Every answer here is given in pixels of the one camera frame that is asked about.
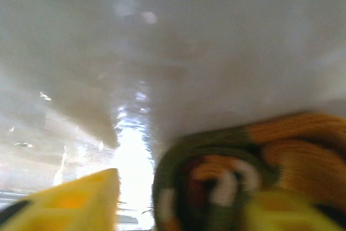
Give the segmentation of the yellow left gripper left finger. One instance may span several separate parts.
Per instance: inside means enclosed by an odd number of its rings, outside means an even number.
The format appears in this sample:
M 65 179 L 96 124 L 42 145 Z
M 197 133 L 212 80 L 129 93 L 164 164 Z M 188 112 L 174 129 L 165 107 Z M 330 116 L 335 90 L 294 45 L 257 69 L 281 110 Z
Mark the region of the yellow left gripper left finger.
M 114 230 L 115 168 L 32 193 L 1 210 L 1 230 Z

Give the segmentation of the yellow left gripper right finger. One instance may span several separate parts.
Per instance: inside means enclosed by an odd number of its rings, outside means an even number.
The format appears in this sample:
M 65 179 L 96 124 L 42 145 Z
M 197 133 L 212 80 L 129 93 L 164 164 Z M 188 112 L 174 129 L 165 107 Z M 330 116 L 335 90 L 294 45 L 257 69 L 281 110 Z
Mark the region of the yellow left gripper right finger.
M 345 230 L 298 194 L 267 190 L 255 194 L 243 211 L 243 230 Z

